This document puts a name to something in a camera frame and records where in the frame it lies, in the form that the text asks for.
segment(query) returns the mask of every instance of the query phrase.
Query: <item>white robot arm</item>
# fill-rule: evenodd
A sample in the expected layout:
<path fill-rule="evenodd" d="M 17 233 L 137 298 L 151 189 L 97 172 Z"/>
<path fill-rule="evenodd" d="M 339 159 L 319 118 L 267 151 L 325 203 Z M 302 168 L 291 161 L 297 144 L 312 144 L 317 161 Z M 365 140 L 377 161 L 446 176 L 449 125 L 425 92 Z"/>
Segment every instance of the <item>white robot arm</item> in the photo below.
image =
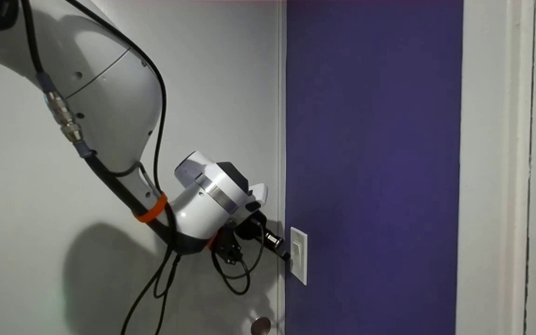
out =
<path fill-rule="evenodd" d="M 146 53 L 83 2 L 36 0 L 30 8 L 29 0 L 0 0 L 0 64 L 44 90 L 79 155 L 174 252 L 198 254 L 233 226 L 287 259 L 259 213 L 267 189 L 250 187 L 233 164 L 191 155 L 176 170 L 185 192 L 168 203 L 157 174 L 153 183 L 140 164 L 164 122 L 163 77 Z"/>

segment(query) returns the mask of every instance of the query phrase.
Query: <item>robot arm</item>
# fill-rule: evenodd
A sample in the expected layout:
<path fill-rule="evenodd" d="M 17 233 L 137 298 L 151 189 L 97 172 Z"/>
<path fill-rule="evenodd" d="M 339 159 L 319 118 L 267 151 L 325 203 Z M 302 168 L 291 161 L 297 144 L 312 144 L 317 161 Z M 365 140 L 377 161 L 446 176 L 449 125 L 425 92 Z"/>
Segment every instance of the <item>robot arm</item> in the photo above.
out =
<path fill-rule="evenodd" d="M 29 0 L 0 0 L 0 64 L 44 90 L 79 155 L 172 250 L 198 254 L 233 226 L 243 239 L 282 254 L 274 233 L 254 230 L 267 226 L 259 213 L 265 189 L 250 189 L 233 164 L 191 155 L 176 170 L 185 192 L 172 203 L 159 181 L 151 183 L 140 159 L 164 120 L 164 84 L 155 64 L 94 4 L 40 0 L 30 10 Z"/>

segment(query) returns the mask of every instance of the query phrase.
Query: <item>door frame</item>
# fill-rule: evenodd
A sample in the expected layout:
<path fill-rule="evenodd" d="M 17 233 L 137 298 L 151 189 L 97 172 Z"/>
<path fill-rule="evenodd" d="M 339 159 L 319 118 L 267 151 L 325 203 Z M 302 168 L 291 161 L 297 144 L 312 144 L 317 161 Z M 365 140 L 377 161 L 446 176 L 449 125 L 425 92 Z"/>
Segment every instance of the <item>door frame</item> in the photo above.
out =
<path fill-rule="evenodd" d="M 536 0 L 464 2 L 457 335 L 524 335 Z"/>

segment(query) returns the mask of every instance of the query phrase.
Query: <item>wall switch plate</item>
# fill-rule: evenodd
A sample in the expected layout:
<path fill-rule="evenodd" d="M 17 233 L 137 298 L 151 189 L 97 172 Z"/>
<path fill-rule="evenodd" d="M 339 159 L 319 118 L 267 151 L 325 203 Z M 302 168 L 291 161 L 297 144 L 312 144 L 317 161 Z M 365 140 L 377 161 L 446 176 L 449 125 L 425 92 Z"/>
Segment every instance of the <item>wall switch plate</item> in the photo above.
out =
<path fill-rule="evenodd" d="M 291 274 L 308 285 L 308 235 L 291 228 Z"/>

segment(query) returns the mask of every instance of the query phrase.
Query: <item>orange band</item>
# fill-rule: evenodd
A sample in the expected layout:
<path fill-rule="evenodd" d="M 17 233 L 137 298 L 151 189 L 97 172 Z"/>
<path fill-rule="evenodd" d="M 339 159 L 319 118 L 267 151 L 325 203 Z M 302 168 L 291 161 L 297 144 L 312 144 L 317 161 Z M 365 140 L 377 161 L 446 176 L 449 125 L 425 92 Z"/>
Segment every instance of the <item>orange band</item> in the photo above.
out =
<path fill-rule="evenodd" d="M 142 224 L 151 224 L 157 217 L 161 217 L 161 213 L 164 213 L 164 207 L 168 205 L 168 202 L 170 202 L 168 196 L 161 194 L 155 207 L 150 213 L 137 217 L 137 220 Z"/>

